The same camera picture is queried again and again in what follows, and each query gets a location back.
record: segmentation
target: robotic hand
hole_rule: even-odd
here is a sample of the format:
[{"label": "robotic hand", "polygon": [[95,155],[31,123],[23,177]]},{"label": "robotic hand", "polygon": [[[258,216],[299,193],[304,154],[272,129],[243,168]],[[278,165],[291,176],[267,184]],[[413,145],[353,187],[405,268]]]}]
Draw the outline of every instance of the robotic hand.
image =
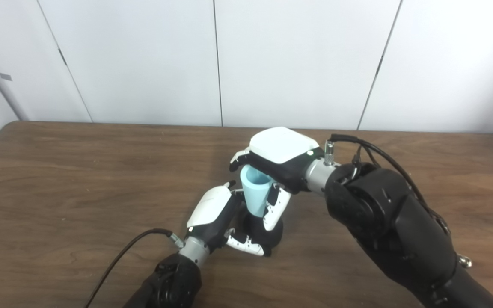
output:
[{"label": "robotic hand", "polygon": [[[351,163],[334,162],[334,142],[359,145]],[[362,149],[372,163],[360,161]],[[372,151],[399,173],[381,168]],[[493,296],[464,269],[471,261],[454,251],[444,219],[426,205],[407,172],[376,146],[333,134],[323,150],[315,140],[278,127],[254,135],[229,170],[243,164],[269,175],[288,193],[324,197],[330,216],[348,228],[387,277],[427,308],[493,308]],[[268,203],[264,219],[274,221],[286,204],[279,211],[272,206]]]},{"label": "robotic hand", "polygon": [[169,234],[180,250],[161,261],[124,308],[188,308],[201,288],[200,267],[217,248],[227,244],[255,255],[268,249],[246,234],[228,228],[244,201],[242,190],[230,191],[235,181],[207,191],[187,222],[186,240]]}]

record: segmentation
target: black cable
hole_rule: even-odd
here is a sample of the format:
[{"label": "black cable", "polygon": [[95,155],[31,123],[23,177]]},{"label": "black cable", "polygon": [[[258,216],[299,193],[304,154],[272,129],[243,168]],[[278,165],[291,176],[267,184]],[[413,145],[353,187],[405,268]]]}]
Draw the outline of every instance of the black cable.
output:
[{"label": "black cable", "polygon": [[414,183],[412,178],[409,176],[408,172],[406,172],[406,170],[404,170],[403,167],[397,161],[395,161],[391,156],[389,156],[389,154],[387,154],[386,152],[381,150],[381,148],[378,148],[377,146],[371,144],[370,142],[365,141],[365,140],[360,139],[360,138],[355,137],[355,136],[332,134],[330,136],[329,141],[331,141],[331,142],[351,142],[354,144],[359,144],[362,147],[364,147],[365,149],[368,148],[368,149],[373,150],[374,152],[378,153],[381,157],[383,157],[385,160],[387,160],[387,162],[389,162],[393,166],[393,168],[395,168],[404,177],[404,179],[407,181],[408,185],[410,185],[410,187],[412,188],[412,191],[414,191],[416,198],[418,199],[419,203],[427,211],[427,213],[432,215],[433,218],[435,218],[437,220],[437,222],[439,222],[441,224],[441,226],[444,228],[444,230],[446,232],[450,233],[450,230],[448,229],[448,226],[447,226],[446,222],[444,221],[444,219],[438,213],[436,213],[433,209],[428,207],[427,203],[425,202],[423,195],[419,191],[418,187],[416,186],[416,184]]},{"label": "black cable", "polygon": [[119,259],[121,259],[121,257],[123,257],[123,255],[127,252],[127,250],[129,250],[129,248],[133,247],[133,245],[139,239],[143,238],[144,236],[146,236],[148,234],[164,234],[167,237],[170,237],[170,236],[172,236],[172,231],[171,230],[166,230],[166,229],[154,228],[154,229],[151,229],[151,230],[147,230],[145,232],[142,232],[141,234],[139,234],[138,236],[136,236],[135,238],[133,238],[133,240],[131,240],[125,246],[125,248],[123,248],[123,250],[121,250],[121,252],[119,252],[119,254],[117,255],[117,257],[115,257],[115,259],[110,263],[110,265],[108,266],[108,268],[106,269],[106,271],[104,271],[104,274],[102,274],[102,277],[100,277],[100,280],[96,284],[96,287],[94,287],[94,290],[92,290],[92,293],[89,296],[89,300],[86,302],[84,308],[88,308],[88,306],[90,306],[90,303],[92,302],[92,300],[94,300],[94,297],[96,296],[96,293],[98,293],[98,290],[100,290],[100,287],[102,286],[102,283],[104,283],[104,280],[106,280],[106,278],[110,274],[110,272],[113,269],[113,267],[115,267],[115,264],[117,263],[117,261],[119,261]]}]

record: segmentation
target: black joint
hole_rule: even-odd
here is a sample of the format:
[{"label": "black joint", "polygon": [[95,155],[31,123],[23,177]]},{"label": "black joint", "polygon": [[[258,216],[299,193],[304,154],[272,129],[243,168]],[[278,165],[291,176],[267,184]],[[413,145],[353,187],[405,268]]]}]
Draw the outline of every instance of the black joint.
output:
[{"label": "black joint", "polygon": [[271,257],[271,248],[262,246],[262,249],[264,250],[264,257]]},{"label": "black joint", "polygon": [[278,184],[272,185],[272,187],[270,189],[270,193],[267,197],[267,202],[269,204],[275,205],[275,203],[277,202],[277,197],[279,196],[279,191],[280,191],[280,188],[279,188]]},{"label": "black joint", "polygon": [[244,244],[247,242],[247,235],[244,233],[235,232],[232,237],[237,240],[237,242]]},{"label": "black joint", "polygon": [[235,172],[235,171],[237,171],[237,169],[239,169],[239,162],[238,161],[234,161],[231,164],[229,164],[229,172]]}]

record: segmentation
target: white robotic hand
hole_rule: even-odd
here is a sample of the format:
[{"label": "white robotic hand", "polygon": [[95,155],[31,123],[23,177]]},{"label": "white robotic hand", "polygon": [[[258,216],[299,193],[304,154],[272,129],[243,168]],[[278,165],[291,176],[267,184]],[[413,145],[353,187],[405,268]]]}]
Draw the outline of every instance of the white robotic hand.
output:
[{"label": "white robotic hand", "polygon": [[285,191],[279,183],[271,185],[264,214],[264,228],[266,231],[271,231],[275,228],[291,196],[292,194]]},{"label": "white robotic hand", "polygon": [[198,265],[224,244],[255,255],[270,254],[270,249],[264,249],[262,245],[253,243],[246,234],[229,228],[229,224],[244,201],[241,189],[229,190],[234,184],[235,181],[231,181],[209,189],[187,222],[186,243],[179,253]]}]

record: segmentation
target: wooden table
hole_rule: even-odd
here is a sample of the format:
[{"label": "wooden table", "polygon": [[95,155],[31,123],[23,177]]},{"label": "wooden table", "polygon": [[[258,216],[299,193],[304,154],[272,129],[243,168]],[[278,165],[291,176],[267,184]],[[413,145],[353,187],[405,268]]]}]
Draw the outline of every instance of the wooden table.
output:
[{"label": "wooden table", "polygon": [[[80,307],[108,263],[148,228],[183,235],[233,154],[260,129],[17,121],[0,132],[0,307]],[[326,130],[300,130],[319,143]],[[493,293],[493,135],[350,131],[394,156]],[[353,155],[340,145],[337,161]],[[320,197],[300,193],[270,258],[224,248],[202,269],[195,307],[419,307],[379,271]],[[121,307],[176,249],[141,240],[92,307]]]}]

